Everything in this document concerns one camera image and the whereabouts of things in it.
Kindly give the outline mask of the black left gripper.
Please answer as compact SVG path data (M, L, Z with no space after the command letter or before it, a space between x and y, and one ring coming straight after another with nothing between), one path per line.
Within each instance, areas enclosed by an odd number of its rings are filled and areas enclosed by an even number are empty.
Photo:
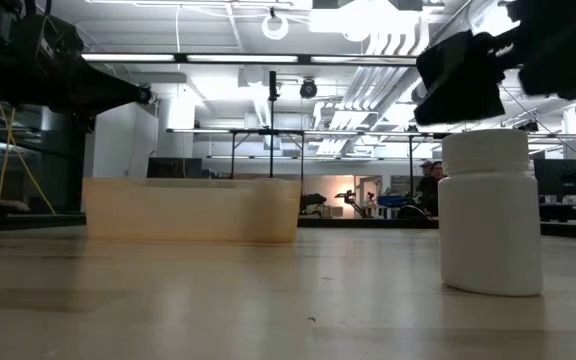
M66 61L22 58L16 51L18 23L30 15L52 15L53 0L0 0L0 99L36 102L54 112L79 113L83 133L93 132L93 117L141 101L141 88L90 66L80 57Z

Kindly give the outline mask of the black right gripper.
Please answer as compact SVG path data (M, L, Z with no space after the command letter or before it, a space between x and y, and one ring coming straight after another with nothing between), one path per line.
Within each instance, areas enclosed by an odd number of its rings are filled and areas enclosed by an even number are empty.
M419 125L504 114L498 85L510 69L528 95L576 99L576 0L499 0L498 6L511 29L495 37L459 32L417 57L426 88L414 110Z

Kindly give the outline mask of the translucent orange plastic basket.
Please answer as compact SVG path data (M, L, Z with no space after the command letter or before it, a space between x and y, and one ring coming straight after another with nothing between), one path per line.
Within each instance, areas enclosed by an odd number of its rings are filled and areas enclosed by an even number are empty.
M92 239L291 243L301 185L294 180L86 178Z

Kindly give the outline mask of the large white pill bottle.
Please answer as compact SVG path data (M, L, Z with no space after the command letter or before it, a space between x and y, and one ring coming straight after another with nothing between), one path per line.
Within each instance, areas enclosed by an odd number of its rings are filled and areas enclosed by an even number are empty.
M527 134L492 129L442 141L440 274L446 285L498 296L543 289L538 184Z

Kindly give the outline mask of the wide black monitor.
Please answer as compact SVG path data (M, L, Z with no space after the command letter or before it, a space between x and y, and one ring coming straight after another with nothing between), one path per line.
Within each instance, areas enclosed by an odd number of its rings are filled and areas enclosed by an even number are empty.
M540 195L576 195L576 159L536 159L533 166Z

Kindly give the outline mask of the black background frame rig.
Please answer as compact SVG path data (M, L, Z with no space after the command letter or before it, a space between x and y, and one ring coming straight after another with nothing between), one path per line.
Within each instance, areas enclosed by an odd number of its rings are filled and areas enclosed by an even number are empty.
M449 132L376 132L376 131L346 131L346 130L297 130L297 129L269 129L269 128L250 128L250 129L225 129L225 128L196 128L196 129L173 129L168 128L166 130L167 133L174 133L174 134L228 134L231 137L231 154L227 156L227 159L230 160L230 176L234 177L234 166L235 166L235 148L238 146L236 142L236 138L239 134L245 134L246 138L250 135L258 135L261 137L270 136L271 142L274 142L275 137L286 136L291 138L292 136L298 136L301 138L300 142L297 142L297 145L300 147L300 150L303 150L305 147L305 140L308 136L320 136L320 137L333 137L335 140L343 140L343 139L350 139L354 137L361 137L361 136L373 136L373 137L384 137L388 138L402 138L403 143L408 145L408 162L409 165L413 163L413 154L415 147L413 143L415 142L415 138L418 139L418 143L421 144L426 140L429 141L440 141L443 140L445 137L449 136ZM301 169L300 174L304 172L304 161L394 161L395 157L370 157L370 156L355 156L352 157L350 155L315 155L315 156L305 156L301 153L298 156L275 156L274 150L270 150L270 155L267 157L269 160L270 165L270 174L273 174L273 167L275 160L299 160Z

